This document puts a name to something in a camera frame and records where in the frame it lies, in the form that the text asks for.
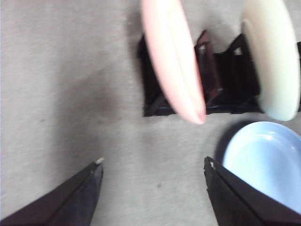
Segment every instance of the plate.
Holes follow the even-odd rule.
[[[260,108],[271,118],[288,121],[300,105],[300,61],[289,13],[282,0],[247,0],[242,33],[259,77]]]
[[[151,62],[165,97],[184,119],[204,123],[204,94],[180,1],[142,0],[141,12]]]
[[[243,127],[230,141],[222,164],[301,214],[301,137],[289,128],[272,122]]]

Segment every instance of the gray carpet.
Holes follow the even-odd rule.
[[[301,1],[286,0],[298,40]],[[243,0],[182,1],[193,39],[215,51],[239,34]],[[93,226],[217,225],[203,159],[263,114],[214,114],[197,126],[143,118],[138,0],[1,1],[1,217],[104,157]],[[283,123],[301,134],[301,113]]]

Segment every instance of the white plate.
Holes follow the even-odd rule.
[[[259,76],[258,103],[271,118],[288,121],[300,105],[300,61],[290,16],[282,0],[247,0],[242,14]]]
[[[301,214],[301,137],[272,122],[243,127],[223,166],[255,189]]]
[[[202,124],[206,105],[194,45],[179,0],[142,0],[146,44],[159,84],[172,108]]]

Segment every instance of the light blue bowl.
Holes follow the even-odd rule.
[[[301,214],[301,137],[272,122],[243,127],[223,166],[255,189]]]

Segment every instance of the pink plate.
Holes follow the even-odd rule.
[[[206,116],[194,45],[179,0],[142,0],[146,43],[159,84],[184,119],[203,124]]]

